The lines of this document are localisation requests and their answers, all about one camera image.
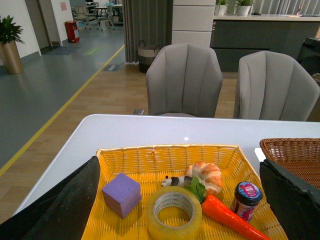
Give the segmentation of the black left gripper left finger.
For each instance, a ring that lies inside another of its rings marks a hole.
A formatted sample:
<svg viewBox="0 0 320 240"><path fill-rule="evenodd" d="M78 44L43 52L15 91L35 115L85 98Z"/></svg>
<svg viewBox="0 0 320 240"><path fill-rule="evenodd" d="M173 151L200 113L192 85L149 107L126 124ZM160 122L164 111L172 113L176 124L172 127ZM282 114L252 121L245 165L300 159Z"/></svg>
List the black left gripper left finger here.
<svg viewBox="0 0 320 240"><path fill-rule="evenodd" d="M80 240L96 199L96 156L0 225L2 240Z"/></svg>

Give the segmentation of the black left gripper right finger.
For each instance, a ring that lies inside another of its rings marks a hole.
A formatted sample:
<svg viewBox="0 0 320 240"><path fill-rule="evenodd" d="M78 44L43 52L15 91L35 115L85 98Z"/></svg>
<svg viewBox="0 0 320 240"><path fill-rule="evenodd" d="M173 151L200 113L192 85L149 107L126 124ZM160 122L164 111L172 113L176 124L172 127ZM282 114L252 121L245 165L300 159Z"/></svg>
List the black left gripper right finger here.
<svg viewBox="0 0 320 240"><path fill-rule="evenodd" d="M290 240L320 238L320 190L265 159L259 174L267 203Z"/></svg>

